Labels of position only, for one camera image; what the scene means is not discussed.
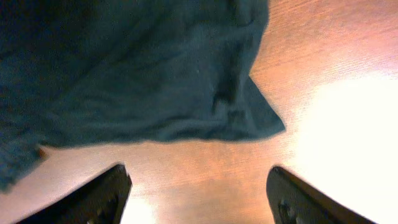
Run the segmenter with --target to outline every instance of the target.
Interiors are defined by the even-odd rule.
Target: t-shirt
[[[4,1],[0,184],[38,145],[266,138],[284,125],[249,77],[265,0]]]

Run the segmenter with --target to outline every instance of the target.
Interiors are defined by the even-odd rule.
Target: wooden table
[[[398,201],[398,1],[271,0],[252,77],[286,132],[56,151],[0,195],[1,223],[63,197],[117,161],[134,182],[123,223],[273,223],[266,178],[282,164],[375,222]]]

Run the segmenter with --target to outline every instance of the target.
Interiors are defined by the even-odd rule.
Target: folded fabric
[[[249,77],[265,0],[5,1],[0,184],[56,147],[266,138],[284,130]]]

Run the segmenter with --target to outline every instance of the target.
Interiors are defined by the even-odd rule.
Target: black fabric
[[[284,129],[249,78],[265,0],[1,4],[3,185],[34,164],[38,144],[238,141]]]

